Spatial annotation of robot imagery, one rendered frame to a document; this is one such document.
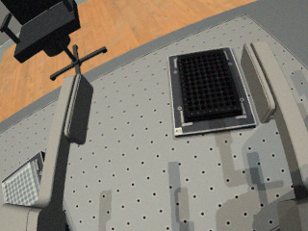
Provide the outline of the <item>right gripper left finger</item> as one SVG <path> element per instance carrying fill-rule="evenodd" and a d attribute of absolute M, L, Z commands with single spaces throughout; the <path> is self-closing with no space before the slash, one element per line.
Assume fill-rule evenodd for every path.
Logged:
<path fill-rule="evenodd" d="M 47 142 L 38 200 L 32 205 L 5 203 L 0 231 L 65 231 L 63 208 L 66 165 L 71 143 L 84 145 L 93 87 L 82 74 L 64 77 Z"/>

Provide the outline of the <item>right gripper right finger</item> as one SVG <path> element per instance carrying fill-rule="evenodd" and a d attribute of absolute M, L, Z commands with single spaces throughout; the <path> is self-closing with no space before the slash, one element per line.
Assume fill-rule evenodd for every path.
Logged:
<path fill-rule="evenodd" d="M 259 122 L 276 120 L 295 199 L 277 203 L 280 231 L 308 231 L 308 130 L 269 43 L 244 43 L 242 66 Z"/>

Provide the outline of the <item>white well plate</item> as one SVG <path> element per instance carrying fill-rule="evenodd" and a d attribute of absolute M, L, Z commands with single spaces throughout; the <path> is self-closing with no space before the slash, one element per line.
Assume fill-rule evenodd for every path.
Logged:
<path fill-rule="evenodd" d="M 5 203 L 32 205 L 39 196 L 39 173 L 36 163 L 27 163 L 18 172 L 3 182 Z"/>

